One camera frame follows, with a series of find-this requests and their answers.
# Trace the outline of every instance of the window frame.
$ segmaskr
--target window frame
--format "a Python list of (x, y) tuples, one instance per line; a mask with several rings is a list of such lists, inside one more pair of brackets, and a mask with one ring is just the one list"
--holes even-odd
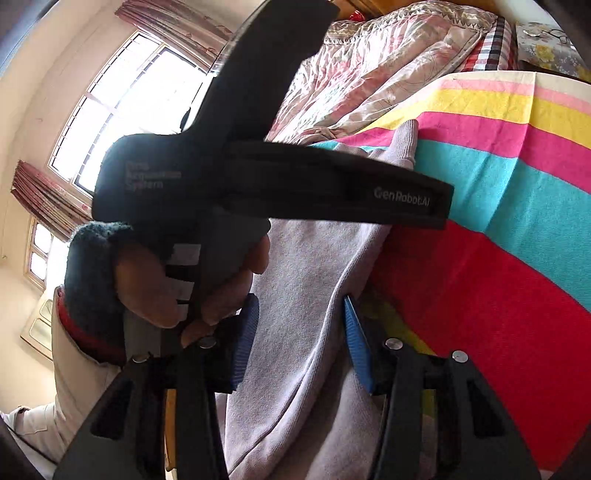
[[(49, 265), (49, 253), (43, 252), (38, 246), (35, 245), (35, 230), (37, 229), (37, 225), (43, 226), (39, 220), (37, 220), (33, 215), (31, 215), (31, 220), (29, 221), (29, 236), (28, 236), (28, 245), (27, 245), (27, 262), (25, 263), (25, 276), (41, 291), (45, 291), (47, 288), (46, 279), (47, 279), (47, 270), (45, 273), (45, 278), (42, 280), (37, 277), (33, 271), (31, 270), (31, 260), (33, 259), (33, 253), (39, 255), (43, 260), (45, 260), (46, 265)], [(49, 251), (51, 252), (51, 246), (53, 244), (53, 240), (55, 235), (49, 232), (51, 235), (51, 242), (49, 246)]]
[[(58, 135), (56, 141), (54, 142), (53, 149), (51, 150), (51, 154), (50, 154), (49, 159), (48, 159), (48, 162), (47, 162), (47, 168), (53, 174), (55, 174), (61, 181), (65, 182), (70, 189), (73, 189), (74, 191), (76, 191), (78, 193), (81, 193), (87, 199), (92, 199), (92, 196), (93, 196), (93, 193), (94, 192), (89, 191), (87, 188), (83, 187), (78, 182), (79, 182), (80, 176), (82, 175), (82, 172), (84, 170), (84, 167), (86, 166), (86, 163), (88, 162), (88, 160), (89, 160), (89, 158), (90, 158), (90, 156), (92, 154), (93, 147), (95, 146), (95, 143), (93, 143), (91, 145), (89, 151), (86, 153), (86, 156), (85, 156), (84, 160), (80, 164), (80, 167), (78, 168), (77, 173), (75, 173), (70, 180), (64, 178), (58, 172), (58, 170), (53, 166), (53, 162), (54, 162), (54, 160), (57, 157), (57, 153), (58, 153), (58, 151), (59, 151), (59, 149), (61, 147), (62, 142), (66, 138), (66, 135), (67, 135), (70, 127), (72, 126), (74, 120), (76, 119), (77, 113), (80, 111), (80, 108), (82, 107), (82, 105), (84, 104), (85, 101), (91, 100), (91, 101), (97, 102), (98, 104), (102, 105), (109, 112), (109, 116), (107, 117), (107, 120), (105, 120), (105, 122), (103, 123), (102, 127), (100, 128), (100, 130), (96, 134), (95, 142), (98, 140), (98, 138), (100, 137), (101, 133), (103, 132), (103, 130), (105, 129), (105, 127), (107, 126), (108, 122), (111, 120), (111, 118), (113, 116), (116, 116), (116, 117), (121, 118), (121, 119), (126, 119), (126, 117), (124, 115), (121, 115), (117, 111), (117, 107), (118, 107), (118, 105), (119, 105), (119, 103), (120, 103), (120, 101), (121, 101), (121, 99), (123, 97), (121, 97), (121, 99), (118, 100), (118, 103), (113, 107), (113, 106), (110, 106), (110, 105), (107, 105), (107, 104), (101, 102), (97, 97), (95, 97), (91, 93), (91, 90), (100, 82), (101, 78), (103, 77), (103, 75), (105, 75), (105, 73), (111, 67), (111, 65), (113, 65), (113, 63), (117, 60), (117, 58), (126, 50), (126, 48), (138, 36), (143, 36), (145, 38), (148, 38), (149, 40), (152, 40), (152, 41), (156, 42), (158, 44), (158, 46), (156, 46), (156, 48), (150, 53), (150, 55), (146, 58), (146, 60), (140, 65), (140, 67), (138, 68), (138, 76), (129, 85), (129, 88), (128, 88), (127, 92), (129, 92), (129, 90), (131, 90), (131, 88), (136, 84), (136, 82), (139, 80), (139, 78), (145, 74), (145, 71), (147, 70), (147, 68), (150, 68), (150, 65), (154, 62), (154, 60), (157, 59), (160, 55), (162, 55), (163, 51), (165, 51), (165, 50), (169, 51), (170, 53), (172, 53), (173, 55), (177, 56), (181, 60), (183, 60), (183, 61), (191, 64), (195, 68), (197, 68), (197, 69), (199, 68), (193, 61), (191, 61), (185, 55), (183, 55), (180, 52), (178, 52), (177, 50), (175, 50), (172, 46), (168, 45), (167, 43), (161, 41), (160, 39), (158, 39), (158, 38), (154, 37), (153, 35), (145, 32), (145, 31), (142, 31), (142, 30), (136, 30), (134, 33), (132, 33), (123, 42), (123, 44), (115, 51), (115, 53), (113, 53), (113, 55), (110, 56), (109, 60), (100, 68), (99, 73), (94, 77), (94, 79), (92, 80), (92, 82), (88, 85), (88, 87), (83, 92), (82, 96), (80, 97), (80, 99), (78, 100), (78, 102), (76, 103), (76, 105), (74, 106), (71, 114), (69, 115), (68, 119), (64, 123), (64, 125), (63, 125), (63, 127), (62, 127), (62, 129), (60, 131), (60, 134)], [(144, 133), (151, 133), (150, 130), (142, 127), (142, 125), (140, 125), (135, 120), (131, 120), (131, 119), (127, 119), (127, 120), (130, 121), (130, 122), (132, 122), (140, 131), (142, 131)]]

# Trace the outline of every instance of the yellow stripe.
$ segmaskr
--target yellow stripe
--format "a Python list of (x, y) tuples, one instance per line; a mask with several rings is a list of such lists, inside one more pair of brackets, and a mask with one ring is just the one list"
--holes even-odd
[[(360, 298), (361, 314), (367, 318), (382, 323), (388, 337), (400, 338), (407, 345), (411, 345), (417, 352), (425, 355), (435, 355), (435, 352), (423, 342), (402, 320), (396, 309), (387, 301), (380, 298), (372, 288), (367, 287)], [(423, 391), (423, 413), (435, 417), (435, 395), (432, 391)]]
[(529, 123), (545, 132), (591, 148), (591, 117), (572, 108), (532, 96), (484, 90), (437, 90), (427, 99), (403, 102), (365, 128), (393, 130), (423, 112), (459, 113), (516, 124)]

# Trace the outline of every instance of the finger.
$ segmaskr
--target finger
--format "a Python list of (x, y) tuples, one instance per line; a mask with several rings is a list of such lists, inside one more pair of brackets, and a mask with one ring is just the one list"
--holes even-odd
[(240, 270), (230, 280), (213, 292), (201, 305), (202, 320), (216, 325), (220, 320), (242, 308), (252, 286), (252, 272)]
[(247, 268), (258, 275), (264, 273), (269, 265), (269, 249), (271, 248), (271, 241), (269, 236), (265, 235), (261, 238), (251, 250), (247, 253), (242, 268)]
[(216, 328), (212, 325), (207, 325), (201, 320), (194, 320), (189, 323), (187, 327), (181, 333), (181, 345), (183, 348), (187, 348), (193, 342), (196, 342), (200, 338), (212, 335)]
[(115, 288), (128, 310), (157, 327), (172, 328), (181, 320), (164, 266), (140, 244), (128, 244), (119, 250), (115, 261)]

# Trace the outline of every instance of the pink stripe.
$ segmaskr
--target pink stripe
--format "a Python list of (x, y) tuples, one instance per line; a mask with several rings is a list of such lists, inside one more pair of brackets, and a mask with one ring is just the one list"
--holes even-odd
[(547, 102), (572, 108), (572, 110), (591, 116), (591, 104), (567, 93), (557, 92), (536, 85), (500, 80), (443, 80), (440, 89), (448, 90), (485, 90), (488, 92), (513, 93), (515, 95), (534, 96)]
[[(591, 150), (566, 138), (528, 124), (457, 113), (425, 112), (417, 120), (418, 136), (423, 140), (518, 157), (532, 168), (591, 193)], [(393, 135), (393, 130), (372, 128), (339, 141), (356, 147), (389, 147)]]

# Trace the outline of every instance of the wooden headboard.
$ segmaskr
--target wooden headboard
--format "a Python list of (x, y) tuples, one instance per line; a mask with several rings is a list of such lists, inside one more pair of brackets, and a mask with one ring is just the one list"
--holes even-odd
[[(355, 10), (363, 12), (367, 18), (377, 18), (382, 15), (389, 14), (394, 10), (402, 7), (407, 7), (417, 0), (333, 0), (341, 10), (339, 20), (345, 20), (350, 17)], [(470, 7), (477, 7), (488, 12), (499, 15), (499, 9), (496, 6), (495, 0), (448, 0), (456, 5), (468, 5)]]

